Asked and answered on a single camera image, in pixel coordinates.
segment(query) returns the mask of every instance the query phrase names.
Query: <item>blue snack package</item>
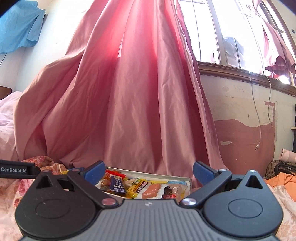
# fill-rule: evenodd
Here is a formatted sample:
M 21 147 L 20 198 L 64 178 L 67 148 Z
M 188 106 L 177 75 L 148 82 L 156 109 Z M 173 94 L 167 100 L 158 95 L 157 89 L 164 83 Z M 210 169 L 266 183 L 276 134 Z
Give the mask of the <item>blue snack package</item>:
M 110 175 L 109 189 L 119 193 L 126 193 L 121 177 L 114 176 L 114 175 Z

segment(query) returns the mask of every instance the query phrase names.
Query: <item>black wire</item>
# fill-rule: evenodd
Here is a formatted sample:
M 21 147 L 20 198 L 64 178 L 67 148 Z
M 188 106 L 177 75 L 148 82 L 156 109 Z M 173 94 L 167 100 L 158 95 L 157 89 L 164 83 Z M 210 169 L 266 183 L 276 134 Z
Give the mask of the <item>black wire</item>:
M 7 53 L 5 54 L 4 58 L 2 59 L 2 61 L 1 61 L 1 63 L 0 63 L 0 66 L 1 66 L 1 64 L 2 64 L 3 60 L 5 59 L 6 55 L 7 55 Z

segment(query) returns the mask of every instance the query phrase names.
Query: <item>orange cloth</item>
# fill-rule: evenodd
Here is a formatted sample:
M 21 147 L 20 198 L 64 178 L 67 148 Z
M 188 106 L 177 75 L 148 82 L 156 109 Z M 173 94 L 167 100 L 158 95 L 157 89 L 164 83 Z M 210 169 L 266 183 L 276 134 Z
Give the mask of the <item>orange cloth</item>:
M 284 185 L 291 198 L 296 202 L 296 176 L 280 172 L 279 175 L 265 180 L 265 182 L 272 188 Z

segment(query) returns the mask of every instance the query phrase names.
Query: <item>window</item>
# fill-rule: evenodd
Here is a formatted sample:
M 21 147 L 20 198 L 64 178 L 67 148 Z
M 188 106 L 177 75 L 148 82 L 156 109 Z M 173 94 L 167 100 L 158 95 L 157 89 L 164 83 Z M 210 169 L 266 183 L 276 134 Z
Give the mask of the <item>window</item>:
M 267 36 L 263 19 L 279 33 L 295 59 L 288 36 L 267 0 L 261 2 L 257 12 L 252 0 L 180 0 L 180 6 L 198 61 L 242 68 L 292 83 L 292 75 L 274 75 L 265 69 L 267 53 L 263 43 Z

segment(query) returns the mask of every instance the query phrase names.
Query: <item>wooden headboard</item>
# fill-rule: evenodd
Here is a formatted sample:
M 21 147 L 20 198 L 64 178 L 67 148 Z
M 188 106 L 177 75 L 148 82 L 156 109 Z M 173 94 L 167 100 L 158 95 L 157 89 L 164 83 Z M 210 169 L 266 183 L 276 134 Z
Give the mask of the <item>wooden headboard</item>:
M 11 92 L 11 88 L 0 86 L 0 100 L 4 99 L 6 96 L 11 94 Z

